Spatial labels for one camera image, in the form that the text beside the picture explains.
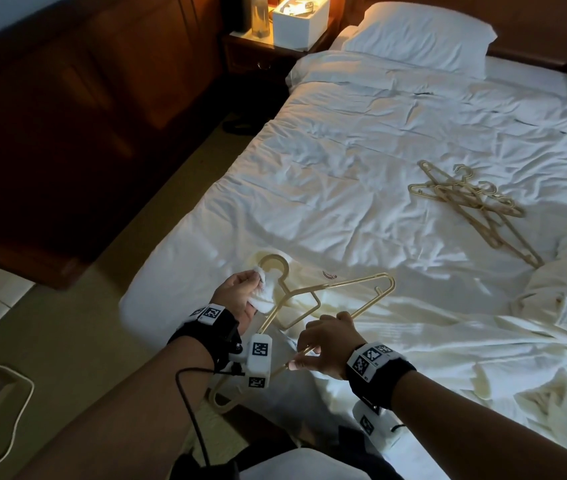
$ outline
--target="wooden headboard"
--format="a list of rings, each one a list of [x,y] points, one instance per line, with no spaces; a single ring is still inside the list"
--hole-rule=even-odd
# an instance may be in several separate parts
[[[341,27],[358,25],[366,9],[382,1],[467,13],[494,27],[498,38],[489,55],[567,72],[567,0],[345,0]]]

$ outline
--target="black wristband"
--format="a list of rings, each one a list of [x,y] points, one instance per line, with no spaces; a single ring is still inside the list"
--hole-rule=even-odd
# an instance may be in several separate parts
[[[192,337],[203,345],[213,358],[215,371],[221,371],[229,362],[228,354],[241,352],[239,322],[223,306],[208,305],[195,310],[191,321],[172,334],[168,344],[179,337]]]
[[[370,408],[392,410],[392,394],[397,382],[416,368],[406,358],[381,342],[355,350],[345,368],[354,395]]]

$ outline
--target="hand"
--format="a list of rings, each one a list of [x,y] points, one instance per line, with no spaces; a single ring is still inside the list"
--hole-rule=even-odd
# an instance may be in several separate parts
[[[256,271],[242,271],[233,274],[215,290],[210,299],[211,303],[224,306],[232,313],[235,320],[240,323],[240,335],[243,335],[248,329],[252,317],[257,312],[255,307],[248,303],[248,298],[260,282],[259,273]]]
[[[319,320],[309,322],[299,335],[297,350],[314,347],[319,356],[297,354],[288,362],[288,369],[310,369],[320,371],[335,379],[345,379],[345,365],[355,349],[366,341],[354,329],[348,312],[339,312],[335,317],[321,315]]]

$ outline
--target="white cable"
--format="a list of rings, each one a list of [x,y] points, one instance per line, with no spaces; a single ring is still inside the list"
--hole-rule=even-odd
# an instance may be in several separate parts
[[[22,374],[18,371],[15,371],[14,369],[11,369],[10,367],[7,367],[6,365],[0,365],[0,369],[3,370],[3,371],[8,371],[11,374],[15,375],[16,377],[25,380],[30,385],[30,392],[28,393],[28,397],[26,398],[23,406],[19,410],[19,414],[17,415],[17,419],[15,420],[15,424],[12,427],[12,434],[10,436],[10,444],[8,444],[8,449],[0,457],[0,463],[1,463],[10,454],[10,451],[12,450],[12,447],[15,444],[15,437],[17,435],[17,426],[19,425],[19,420],[21,419],[22,414],[26,410],[26,406],[30,402],[30,398],[33,396],[33,393],[35,392],[35,383],[31,379],[27,378],[24,374]]]

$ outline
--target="forearm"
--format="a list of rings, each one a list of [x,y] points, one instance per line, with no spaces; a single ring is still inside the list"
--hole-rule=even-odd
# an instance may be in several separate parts
[[[452,480],[567,478],[567,449],[418,372],[392,409]]]
[[[213,360],[195,339],[180,337],[72,421],[17,479],[165,479],[190,428],[175,383],[187,367],[212,369]],[[193,409],[209,379],[180,375]]]

